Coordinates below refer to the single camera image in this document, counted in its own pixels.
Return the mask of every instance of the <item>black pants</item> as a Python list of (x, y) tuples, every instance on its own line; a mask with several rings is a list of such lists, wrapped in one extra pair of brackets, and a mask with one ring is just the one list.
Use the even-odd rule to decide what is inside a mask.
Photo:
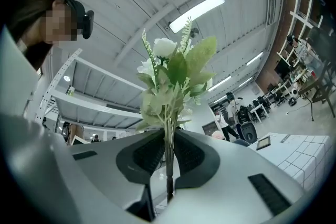
[(239, 136), (238, 134), (230, 127), (230, 126), (226, 126), (224, 128), (222, 128), (222, 131), (224, 133), (224, 136), (225, 136), (225, 139), (226, 141), (229, 141), (230, 142), (230, 136), (229, 136), (229, 133), (231, 135), (233, 135), (236, 139), (239, 139)]
[(239, 134), (240, 139), (245, 140), (245, 138), (244, 138), (244, 136), (243, 136), (243, 133), (242, 133), (242, 127), (241, 127), (241, 125), (238, 123), (238, 124), (236, 125), (236, 127), (237, 127), (237, 132), (238, 132), (238, 134)]

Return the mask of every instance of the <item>vr headset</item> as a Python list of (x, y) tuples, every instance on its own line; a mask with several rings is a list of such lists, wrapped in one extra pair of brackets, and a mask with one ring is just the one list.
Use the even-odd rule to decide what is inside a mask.
[(76, 13), (78, 34), (88, 39), (93, 29), (94, 12), (92, 10), (85, 12), (84, 6), (77, 0), (66, 0), (66, 4)]

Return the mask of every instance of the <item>desk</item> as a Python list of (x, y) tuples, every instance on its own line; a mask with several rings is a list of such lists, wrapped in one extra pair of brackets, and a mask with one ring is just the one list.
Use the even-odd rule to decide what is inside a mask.
[(335, 113), (334, 113), (334, 109), (332, 107), (332, 104), (329, 100), (329, 92), (331, 90), (331, 87), (332, 85), (329, 85), (329, 86), (324, 86), (322, 84), (322, 79), (323, 79), (323, 76), (326, 72), (326, 65), (325, 67), (323, 68), (323, 71), (322, 71), (322, 74), (321, 76), (318, 78), (318, 79), (315, 79), (313, 76), (310, 76), (306, 81), (305, 83), (302, 85), (302, 88), (301, 90), (298, 92), (299, 95), (302, 95), (304, 94), (305, 92), (315, 88), (316, 89), (316, 93), (314, 94), (313, 98), (311, 100), (309, 100), (310, 102), (310, 109), (311, 109), (311, 119), (312, 121), (314, 121), (314, 118), (313, 118), (313, 103), (316, 103), (318, 101), (322, 101), (325, 99), (331, 109), (331, 112), (332, 112), (332, 115), (333, 117), (335, 117)]
[(329, 136), (267, 135), (270, 146), (257, 151), (258, 142), (255, 142), (248, 148), (286, 172), (305, 190), (320, 184), (328, 176), (334, 160), (334, 146)]
[(294, 80), (293, 80), (292, 82), (295, 83), (295, 82), (297, 82), (299, 79), (301, 79), (302, 76), (303, 76), (304, 74), (306, 74), (307, 70), (308, 70), (307, 68), (303, 69), (303, 71), (302, 71), (300, 74), (298, 74), (298, 75), (294, 78)]
[(272, 90), (271, 93), (274, 94), (274, 93), (276, 93), (277, 91), (279, 91), (280, 89), (285, 88), (286, 91), (288, 92), (289, 96), (290, 96), (290, 97), (293, 97), (292, 94), (291, 94), (291, 92), (290, 92), (290, 91), (288, 90), (288, 88), (286, 87), (286, 84), (287, 84), (287, 83), (288, 83), (288, 80), (286, 80), (286, 81), (283, 83), (283, 85), (281, 85), (280, 87), (278, 87), (278, 88)]
[(253, 109), (251, 110), (251, 113), (254, 112), (255, 115), (257, 116), (259, 122), (261, 123), (261, 119), (260, 119), (260, 117), (259, 117), (259, 115), (258, 115), (258, 113), (257, 113), (257, 110), (258, 110), (259, 108), (263, 108), (263, 110), (264, 110), (264, 112), (265, 112), (265, 114), (266, 114), (266, 116), (267, 116), (268, 118), (269, 118), (269, 115), (268, 115), (266, 109), (264, 108), (263, 104), (260, 104), (259, 106), (256, 106), (255, 108), (253, 108)]

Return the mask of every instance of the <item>white table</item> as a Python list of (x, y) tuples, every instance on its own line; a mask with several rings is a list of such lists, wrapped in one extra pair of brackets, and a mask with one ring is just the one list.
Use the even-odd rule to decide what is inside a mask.
[(278, 88), (272, 90), (271, 93), (274, 94), (274, 93), (276, 93), (277, 91), (279, 91), (280, 89), (285, 88), (286, 91), (288, 92), (289, 96), (293, 97), (292, 94), (291, 94), (291, 92), (290, 92), (290, 91), (288, 90), (288, 88), (286, 87), (286, 84), (287, 84), (287, 83), (288, 83), (288, 81), (286, 81), (286, 82), (285, 82), (283, 85), (281, 85), (280, 87), (278, 87)]
[(271, 145), (256, 151), (295, 179), (305, 190), (320, 184), (333, 164), (333, 146), (329, 136), (268, 133)]
[(260, 105), (256, 106), (255, 108), (253, 108), (253, 109), (251, 110), (251, 113), (254, 112), (254, 113), (256, 114), (256, 116), (257, 116), (259, 122), (261, 123), (261, 119), (260, 119), (260, 117), (259, 117), (259, 115), (258, 115), (258, 113), (257, 113), (257, 110), (258, 110), (259, 108), (262, 108), (262, 109), (264, 110), (264, 112), (265, 112), (265, 114), (266, 114), (266, 117), (269, 118), (269, 115), (268, 115), (266, 109), (264, 108), (264, 105), (263, 105), (263, 104), (260, 104)]

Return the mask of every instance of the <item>ceiling light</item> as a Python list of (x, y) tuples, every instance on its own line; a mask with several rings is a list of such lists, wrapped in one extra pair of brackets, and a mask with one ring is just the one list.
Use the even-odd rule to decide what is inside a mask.
[(192, 20), (195, 20), (202, 16), (204, 13), (212, 10), (213, 8), (224, 3), (224, 0), (206, 0), (202, 3), (199, 3), (197, 6), (189, 9), (186, 13), (182, 14), (179, 18), (169, 24), (169, 27), (173, 30), (174, 33), (180, 31), (186, 24), (188, 17), (191, 17)]
[(228, 76), (226, 79), (222, 80), (221, 82), (217, 83), (216, 85), (209, 88), (208, 91), (212, 91), (213, 89), (216, 89), (219, 85), (222, 85), (225, 81), (228, 81), (231, 78), (231, 76)]
[(252, 77), (250, 77), (248, 80), (246, 80), (246, 81), (243, 82), (241, 85), (239, 85), (239, 87), (241, 87), (241, 86), (243, 86), (244, 84), (248, 83), (251, 79), (252, 79)]
[(252, 62), (254, 62), (255, 60), (257, 60), (261, 55), (263, 55), (263, 53), (264, 53), (263, 51), (261, 53), (259, 53), (255, 58), (253, 58), (250, 62), (248, 62), (246, 64), (246, 66), (250, 65)]
[(222, 98), (219, 98), (219, 99), (216, 100), (214, 103), (217, 103), (217, 102), (219, 102), (221, 99), (224, 99), (224, 98), (226, 98), (226, 95), (224, 95)]

